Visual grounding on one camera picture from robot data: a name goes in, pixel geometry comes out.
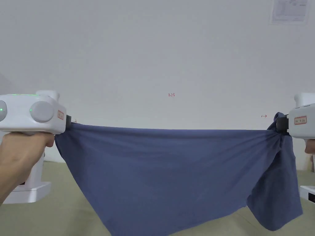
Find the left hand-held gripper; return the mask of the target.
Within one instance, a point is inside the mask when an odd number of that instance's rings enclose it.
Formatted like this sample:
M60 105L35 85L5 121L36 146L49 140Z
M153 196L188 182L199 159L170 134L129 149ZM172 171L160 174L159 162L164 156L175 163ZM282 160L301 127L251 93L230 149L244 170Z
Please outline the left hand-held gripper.
M53 90L1 95L0 130L28 135L36 132L64 133L71 126L71 116L59 103L59 97L60 94ZM44 157L42 154L28 179L9 194L4 204L34 203L49 194L51 183L41 181Z

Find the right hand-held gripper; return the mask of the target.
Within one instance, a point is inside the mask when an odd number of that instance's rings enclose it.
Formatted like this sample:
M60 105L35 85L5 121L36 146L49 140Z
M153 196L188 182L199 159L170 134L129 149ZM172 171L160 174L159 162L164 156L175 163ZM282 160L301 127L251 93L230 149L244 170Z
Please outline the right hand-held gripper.
M275 115L276 132L281 135L283 149L293 155L292 138L305 142L315 139L315 94L294 95L295 107L288 114Z

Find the person's right hand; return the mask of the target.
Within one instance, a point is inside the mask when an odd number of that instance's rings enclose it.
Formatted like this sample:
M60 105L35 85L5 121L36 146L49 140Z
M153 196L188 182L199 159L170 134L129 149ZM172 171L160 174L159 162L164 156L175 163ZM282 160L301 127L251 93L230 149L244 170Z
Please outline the person's right hand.
M315 154L315 139L307 139L305 141L305 153Z

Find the person's left hand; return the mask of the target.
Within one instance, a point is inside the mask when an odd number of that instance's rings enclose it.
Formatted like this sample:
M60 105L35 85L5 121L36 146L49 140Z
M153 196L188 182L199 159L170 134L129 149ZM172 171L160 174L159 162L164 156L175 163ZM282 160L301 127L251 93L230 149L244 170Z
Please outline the person's left hand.
M36 133L5 134L0 145L0 204L19 185L25 182L46 147L52 147L54 135Z

